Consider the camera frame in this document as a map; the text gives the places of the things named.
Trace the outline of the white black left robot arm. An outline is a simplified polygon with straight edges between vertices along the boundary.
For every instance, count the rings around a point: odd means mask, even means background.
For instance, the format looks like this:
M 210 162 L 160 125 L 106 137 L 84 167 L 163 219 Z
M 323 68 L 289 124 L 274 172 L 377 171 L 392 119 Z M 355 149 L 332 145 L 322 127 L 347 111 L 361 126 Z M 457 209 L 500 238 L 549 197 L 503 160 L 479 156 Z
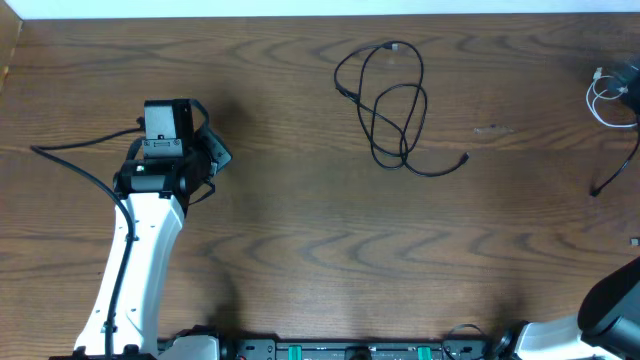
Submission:
M 158 345 L 159 310 L 169 260 L 192 194 L 232 159 L 207 125 L 193 135 L 137 138 L 114 186 L 98 187 L 115 203 L 111 250 L 92 312 L 73 359 L 217 357 L 215 338 L 199 335 L 181 352 Z

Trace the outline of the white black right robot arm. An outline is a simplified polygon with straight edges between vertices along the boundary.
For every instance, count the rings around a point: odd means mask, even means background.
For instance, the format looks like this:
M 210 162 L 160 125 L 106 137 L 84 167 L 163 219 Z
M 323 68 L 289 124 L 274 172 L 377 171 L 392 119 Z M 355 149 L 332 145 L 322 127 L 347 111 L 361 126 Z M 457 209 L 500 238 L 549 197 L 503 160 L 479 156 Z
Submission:
M 593 117 L 600 100 L 618 100 L 634 114 L 626 126 L 639 129 L 639 61 L 604 74 L 598 68 L 585 95 Z M 639 260 L 596 283 L 577 314 L 548 322 L 523 322 L 504 333 L 488 359 L 637 359 L 639 357 Z

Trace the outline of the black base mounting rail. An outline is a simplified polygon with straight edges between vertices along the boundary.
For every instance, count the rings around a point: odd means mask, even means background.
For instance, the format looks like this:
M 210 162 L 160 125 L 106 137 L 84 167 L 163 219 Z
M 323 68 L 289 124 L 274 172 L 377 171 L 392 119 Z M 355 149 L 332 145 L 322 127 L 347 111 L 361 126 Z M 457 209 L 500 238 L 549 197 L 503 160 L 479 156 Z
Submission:
M 442 341 L 321 342 L 274 339 L 221 341 L 182 337 L 161 359 L 183 360 L 474 360 L 488 359 L 491 344 L 482 339 Z

